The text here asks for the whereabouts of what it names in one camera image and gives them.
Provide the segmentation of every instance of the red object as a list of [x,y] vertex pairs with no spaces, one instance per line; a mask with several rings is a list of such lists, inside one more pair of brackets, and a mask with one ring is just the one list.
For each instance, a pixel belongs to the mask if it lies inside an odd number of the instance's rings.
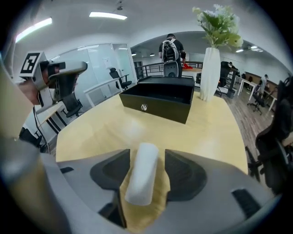
[[182,68],[184,68],[184,69],[193,69],[193,67],[190,67],[187,64],[184,64]]

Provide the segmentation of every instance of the black railing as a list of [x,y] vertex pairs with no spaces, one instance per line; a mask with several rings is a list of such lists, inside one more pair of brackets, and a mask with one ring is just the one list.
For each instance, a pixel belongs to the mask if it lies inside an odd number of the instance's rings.
[[[202,62],[186,61],[186,64],[192,68],[202,69]],[[163,63],[148,64],[135,67],[137,79],[142,79],[152,75],[163,75]]]

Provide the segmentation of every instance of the white cylinder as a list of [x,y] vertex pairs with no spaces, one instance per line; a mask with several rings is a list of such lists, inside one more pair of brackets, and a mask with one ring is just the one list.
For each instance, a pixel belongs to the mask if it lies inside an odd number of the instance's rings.
[[200,98],[210,101],[214,96],[218,82],[220,80],[221,60],[219,50],[216,48],[206,48],[201,72],[201,92]]
[[138,206],[152,202],[159,149],[151,143],[140,143],[126,190],[125,200]]

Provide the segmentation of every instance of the white backpack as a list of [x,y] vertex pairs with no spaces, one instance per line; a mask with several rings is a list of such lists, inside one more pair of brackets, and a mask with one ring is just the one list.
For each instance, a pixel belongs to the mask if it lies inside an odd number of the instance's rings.
[[165,40],[163,41],[163,46],[162,46],[162,59],[163,62],[168,62],[168,61],[176,61],[177,59],[179,59],[179,51],[177,49],[177,47],[174,44],[174,41],[176,39],[172,39],[171,41],[169,40]]

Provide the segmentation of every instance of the black box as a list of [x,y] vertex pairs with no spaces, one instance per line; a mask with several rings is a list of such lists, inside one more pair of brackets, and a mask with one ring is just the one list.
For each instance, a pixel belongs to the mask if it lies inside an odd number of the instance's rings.
[[119,95],[125,107],[186,123],[193,92],[191,78],[150,77]]

